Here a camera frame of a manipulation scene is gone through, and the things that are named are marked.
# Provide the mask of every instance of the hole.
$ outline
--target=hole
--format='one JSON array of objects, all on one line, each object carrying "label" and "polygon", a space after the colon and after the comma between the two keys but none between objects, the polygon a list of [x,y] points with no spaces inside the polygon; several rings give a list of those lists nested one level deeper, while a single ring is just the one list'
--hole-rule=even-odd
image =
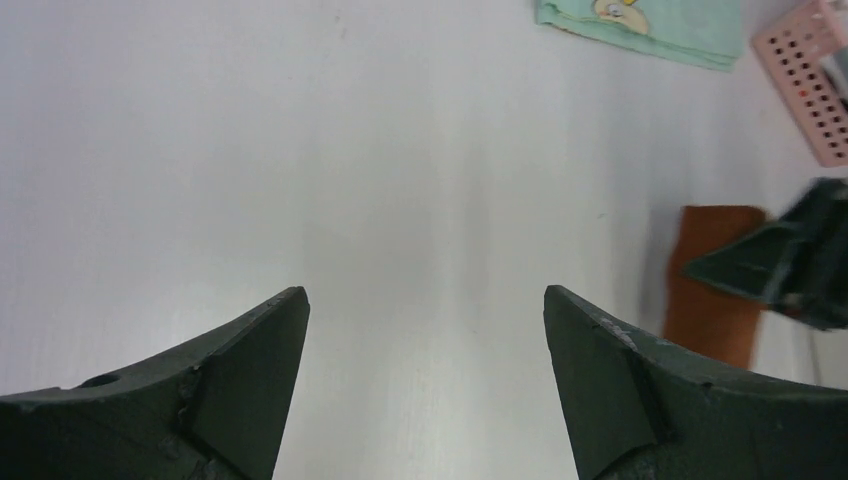
[{"label": "hole", "polygon": [[117,375],[113,375],[111,373],[104,373],[103,375],[98,375],[94,378],[89,378],[88,380],[82,382],[77,388],[92,388],[92,387],[102,387],[103,385],[109,385],[110,383],[117,382],[121,377]]}]

